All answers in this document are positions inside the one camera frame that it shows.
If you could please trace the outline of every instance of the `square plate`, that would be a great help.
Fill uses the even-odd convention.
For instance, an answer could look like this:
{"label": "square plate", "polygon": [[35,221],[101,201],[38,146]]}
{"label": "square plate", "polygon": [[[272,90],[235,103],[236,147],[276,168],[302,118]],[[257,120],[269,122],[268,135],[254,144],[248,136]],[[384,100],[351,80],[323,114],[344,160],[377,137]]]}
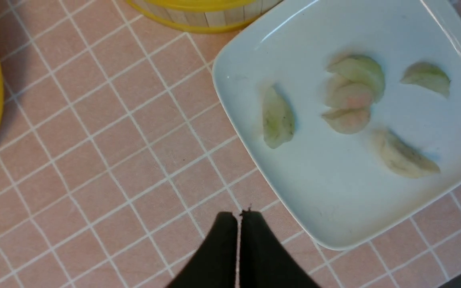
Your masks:
{"label": "square plate", "polygon": [[[325,69],[350,54],[379,62],[386,90],[366,129],[341,135],[321,119],[332,77]],[[448,100],[399,83],[421,60],[449,75]],[[357,246],[461,184],[461,19],[447,0],[284,1],[220,52],[213,79],[271,187],[326,248]],[[297,121],[293,140],[275,150],[260,133],[261,95],[273,83]],[[441,174],[406,179],[390,172],[371,140],[386,127],[435,160]]]}

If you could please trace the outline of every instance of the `white plate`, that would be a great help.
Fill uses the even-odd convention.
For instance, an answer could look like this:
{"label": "white plate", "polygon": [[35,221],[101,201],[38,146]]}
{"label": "white plate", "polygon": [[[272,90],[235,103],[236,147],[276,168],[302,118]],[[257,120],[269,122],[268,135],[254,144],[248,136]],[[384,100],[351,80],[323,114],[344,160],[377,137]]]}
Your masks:
{"label": "white plate", "polygon": [[[332,77],[325,68],[348,54],[373,57],[386,76],[370,124],[351,136],[320,118]],[[447,72],[448,100],[399,83],[420,60]],[[251,157],[326,248],[357,246],[461,184],[461,20],[447,0],[286,0],[220,52],[213,75]],[[293,108],[297,130],[272,150],[259,131],[261,94],[274,82]],[[435,160],[442,173],[413,180],[388,171],[371,144],[374,130],[384,127]]]}

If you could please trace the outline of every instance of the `tile countertop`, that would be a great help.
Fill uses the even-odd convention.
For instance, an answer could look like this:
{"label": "tile countertop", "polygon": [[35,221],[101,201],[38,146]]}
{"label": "tile countertop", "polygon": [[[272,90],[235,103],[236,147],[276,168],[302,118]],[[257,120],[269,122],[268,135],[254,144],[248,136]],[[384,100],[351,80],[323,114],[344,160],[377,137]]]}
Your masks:
{"label": "tile countertop", "polygon": [[311,241],[212,88],[235,35],[174,31],[123,0],[0,0],[0,288],[163,287],[216,212],[250,204],[324,288],[461,272],[461,186],[353,250]]}

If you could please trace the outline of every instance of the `translucent dumpling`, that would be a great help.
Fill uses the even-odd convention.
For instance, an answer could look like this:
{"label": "translucent dumpling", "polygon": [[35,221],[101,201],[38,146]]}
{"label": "translucent dumpling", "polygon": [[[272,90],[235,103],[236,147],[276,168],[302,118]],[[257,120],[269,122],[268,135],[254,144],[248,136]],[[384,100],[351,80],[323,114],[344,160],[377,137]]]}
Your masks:
{"label": "translucent dumpling", "polygon": [[268,88],[263,100],[264,142],[275,149],[291,141],[295,134],[295,117],[286,100],[273,87]]}
{"label": "translucent dumpling", "polygon": [[358,109],[371,106],[375,93],[367,85],[353,83],[338,88],[326,101],[326,106],[338,109]]}
{"label": "translucent dumpling", "polygon": [[353,83],[368,86],[375,93],[375,102],[379,102],[385,90],[385,76],[382,67],[367,56],[351,56],[327,68],[330,73],[337,73]]}
{"label": "translucent dumpling", "polygon": [[421,178],[441,171],[435,162],[421,155],[390,132],[383,135],[380,157],[392,172],[408,178]]}
{"label": "translucent dumpling", "polygon": [[419,62],[410,66],[401,79],[401,83],[418,85],[446,98],[449,97],[451,86],[451,80],[441,68],[426,62]]}
{"label": "translucent dumpling", "polygon": [[369,123],[371,112],[369,108],[340,109],[325,113],[322,118],[338,133],[355,134]]}

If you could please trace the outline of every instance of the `dumpling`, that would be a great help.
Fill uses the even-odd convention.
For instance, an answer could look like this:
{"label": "dumpling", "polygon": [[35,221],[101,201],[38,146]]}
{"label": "dumpling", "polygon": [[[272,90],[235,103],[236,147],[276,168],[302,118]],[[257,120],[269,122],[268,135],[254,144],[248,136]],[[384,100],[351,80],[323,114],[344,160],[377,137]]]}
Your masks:
{"label": "dumpling", "polygon": [[291,141],[295,134],[295,117],[291,107],[273,87],[268,88],[263,100],[264,142],[275,149]]}
{"label": "dumpling", "polygon": [[449,97],[451,86],[451,80],[441,68],[426,62],[419,62],[410,66],[401,79],[401,83],[418,85],[446,98]]}
{"label": "dumpling", "polygon": [[355,134],[364,129],[371,118],[369,108],[340,109],[321,116],[332,129],[341,134]]}
{"label": "dumpling", "polygon": [[380,144],[380,157],[392,172],[407,178],[421,178],[441,172],[435,162],[390,132],[384,133]]}
{"label": "dumpling", "polygon": [[326,106],[338,109],[358,109],[371,106],[375,93],[367,85],[353,83],[335,90],[325,102]]}
{"label": "dumpling", "polygon": [[367,85],[375,93],[375,102],[379,102],[385,90],[385,76],[382,67],[367,56],[351,56],[330,65],[330,73],[337,73],[353,83]]}

